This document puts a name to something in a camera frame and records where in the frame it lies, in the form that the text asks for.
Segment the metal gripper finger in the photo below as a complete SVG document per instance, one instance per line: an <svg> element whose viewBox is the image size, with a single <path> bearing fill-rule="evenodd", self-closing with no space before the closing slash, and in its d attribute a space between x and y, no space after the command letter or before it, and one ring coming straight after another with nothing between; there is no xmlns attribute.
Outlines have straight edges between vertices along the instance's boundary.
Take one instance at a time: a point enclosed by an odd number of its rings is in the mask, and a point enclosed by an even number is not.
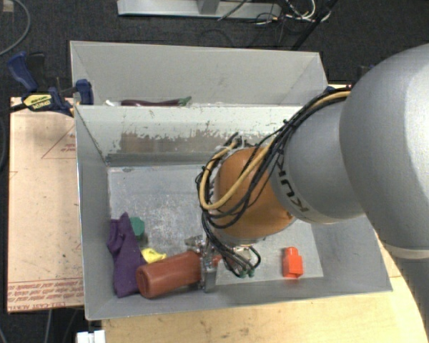
<svg viewBox="0 0 429 343"><path fill-rule="evenodd" d="M216 290L217 268L213 266L203 266L202 268L202 289L205 293Z"/></svg>
<svg viewBox="0 0 429 343"><path fill-rule="evenodd" d="M204 237L202 235L188 237L184 240L184 244L188 251L193 251L194 253L204 251Z"/></svg>

